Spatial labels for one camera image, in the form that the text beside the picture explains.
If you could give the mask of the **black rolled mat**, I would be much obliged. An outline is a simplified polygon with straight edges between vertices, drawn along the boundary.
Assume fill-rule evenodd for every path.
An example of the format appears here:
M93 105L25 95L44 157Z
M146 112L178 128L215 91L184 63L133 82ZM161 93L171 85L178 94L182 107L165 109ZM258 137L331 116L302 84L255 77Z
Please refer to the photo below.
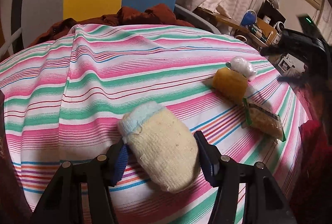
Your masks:
M12 0L11 33L14 34L21 28L22 0Z

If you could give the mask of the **clear plastic bag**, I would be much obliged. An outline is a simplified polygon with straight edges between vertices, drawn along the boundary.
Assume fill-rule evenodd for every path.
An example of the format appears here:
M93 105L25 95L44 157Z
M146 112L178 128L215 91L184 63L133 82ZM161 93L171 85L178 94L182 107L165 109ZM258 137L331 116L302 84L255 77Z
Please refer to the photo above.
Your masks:
M231 61L226 63L226 66L229 69L242 74L249 81L254 80L257 75L257 69L253 64L241 56L233 57Z

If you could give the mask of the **brown cracker packet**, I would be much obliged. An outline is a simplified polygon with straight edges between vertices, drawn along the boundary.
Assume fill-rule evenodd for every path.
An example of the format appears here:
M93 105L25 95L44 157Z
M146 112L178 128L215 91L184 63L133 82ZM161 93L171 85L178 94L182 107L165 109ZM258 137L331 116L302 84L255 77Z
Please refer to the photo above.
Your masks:
M281 142L286 141L279 115L248 98L243 98L243 105L248 126L256 128Z

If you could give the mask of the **yellow sponge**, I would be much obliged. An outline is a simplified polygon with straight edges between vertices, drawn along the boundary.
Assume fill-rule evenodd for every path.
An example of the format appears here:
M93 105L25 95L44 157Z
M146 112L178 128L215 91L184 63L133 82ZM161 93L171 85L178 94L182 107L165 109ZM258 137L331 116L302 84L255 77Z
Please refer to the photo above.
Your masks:
M212 79L212 86L224 97L241 105L248 86L248 79L227 67L218 69Z

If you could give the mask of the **wooden side desk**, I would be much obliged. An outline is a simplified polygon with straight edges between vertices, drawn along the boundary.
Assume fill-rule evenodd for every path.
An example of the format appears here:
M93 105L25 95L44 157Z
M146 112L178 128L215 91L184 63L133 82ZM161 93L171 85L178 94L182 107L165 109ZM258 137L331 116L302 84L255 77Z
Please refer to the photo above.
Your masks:
M222 34L239 38L257 50L271 44L277 44L281 38L281 34L273 26L268 25L260 18L257 18L256 23L252 26L242 26L240 22L232 18L201 7L197 7L194 13L215 26Z

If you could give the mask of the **cream blue knitted sock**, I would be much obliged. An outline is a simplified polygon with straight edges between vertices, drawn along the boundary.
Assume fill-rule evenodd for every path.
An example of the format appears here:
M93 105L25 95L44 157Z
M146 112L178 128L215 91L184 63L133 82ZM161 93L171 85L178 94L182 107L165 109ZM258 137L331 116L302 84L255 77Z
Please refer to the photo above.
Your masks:
M183 191L197 179L196 140L165 106L152 101L135 107L123 115L118 130L140 166L163 191Z

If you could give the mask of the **dark red jacket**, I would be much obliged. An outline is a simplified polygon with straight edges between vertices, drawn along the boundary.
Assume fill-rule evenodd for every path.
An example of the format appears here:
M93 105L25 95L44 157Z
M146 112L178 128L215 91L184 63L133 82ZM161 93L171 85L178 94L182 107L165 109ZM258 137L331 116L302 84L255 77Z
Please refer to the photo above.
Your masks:
M146 9L144 12L124 6L116 14L102 15L101 17L89 18L82 21L76 21L73 18L59 21L53 24L48 31L38 36L30 46L32 47L47 41L55 41L67 35L71 28L78 24L99 24L107 26L147 24L194 27L191 23L178 19L173 11L163 3Z

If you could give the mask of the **striped pink green tablecloth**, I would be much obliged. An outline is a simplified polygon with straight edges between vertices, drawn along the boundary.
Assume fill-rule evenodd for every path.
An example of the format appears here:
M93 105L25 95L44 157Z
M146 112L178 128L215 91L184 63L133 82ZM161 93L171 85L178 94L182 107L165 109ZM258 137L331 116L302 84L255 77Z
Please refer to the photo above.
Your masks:
M285 142L247 127L241 108L213 90L216 71L236 56L257 70L246 97L280 116ZM2 142L14 181L34 210L60 164L106 152L120 139L123 115L155 101L222 154L264 163L290 198L301 159L299 127L308 116L278 75L249 45L195 28L76 25L1 63Z

